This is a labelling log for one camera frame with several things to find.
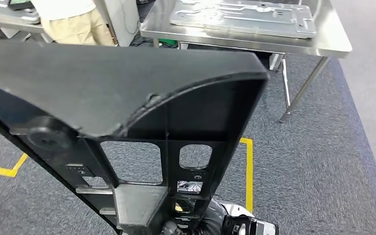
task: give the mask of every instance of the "metal plate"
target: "metal plate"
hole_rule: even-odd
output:
[[[177,0],[169,21],[183,26],[292,38],[312,38],[316,35],[312,13],[305,5]]]
[[[40,16],[35,9],[13,11],[8,8],[8,1],[0,0],[0,18],[21,24],[37,24]]]

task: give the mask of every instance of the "khaki pants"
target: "khaki pants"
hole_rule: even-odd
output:
[[[112,35],[97,9],[83,15],[47,21],[44,31],[61,44],[114,46]]]

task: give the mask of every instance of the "white floor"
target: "white floor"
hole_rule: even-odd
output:
[[[353,48],[341,65],[376,159],[376,1],[332,3]]]

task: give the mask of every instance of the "steel table top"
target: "steel table top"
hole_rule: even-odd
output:
[[[302,0],[302,5],[309,6],[315,19],[317,35],[312,39],[224,32],[215,29],[173,25],[169,23],[169,16],[175,2],[176,0],[156,0],[141,24],[141,35],[222,47],[337,58],[344,58],[352,51],[351,43],[330,0]],[[283,2],[290,3],[290,0],[283,0]]]
[[[44,29],[40,24],[27,24],[18,23],[8,19],[3,19],[0,17],[0,27],[16,29],[19,31],[25,31],[30,33],[44,33]]]

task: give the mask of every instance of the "stainless steel table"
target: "stainless steel table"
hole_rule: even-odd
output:
[[[34,38],[34,34],[40,34],[47,43],[52,42],[52,39],[44,32],[44,29],[40,24],[19,23],[0,17],[0,28],[10,28],[28,32],[28,35],[22,38],[22,42],[28,40],[30,37]]]
[[[310,7],[317,35],[312,39],[265,36],[249,33],[223,32],[213,29],[177,26],[169,23],[169,16],[176,0],[156,0],[152,9],[141,24],[141,35],[153,38],[154,46],[159,47],[159,38],[177,40],[184,43],[217,47],[239,48],[273,53],[271,69],[282,67],[286,111],[283,122],[296,107],[311,81],[322,71],[330,57],[344,58],[352,51],[351,43],[330,0],[300,0],[300,4]],[[321,60],[300,88],[293,101],[290,101],[287,84],[285,53],[321,56]]]
[[[15,23],[0,18],[0,28],[10,28],[30,33],[44,33],[44,29],[40,24]]]

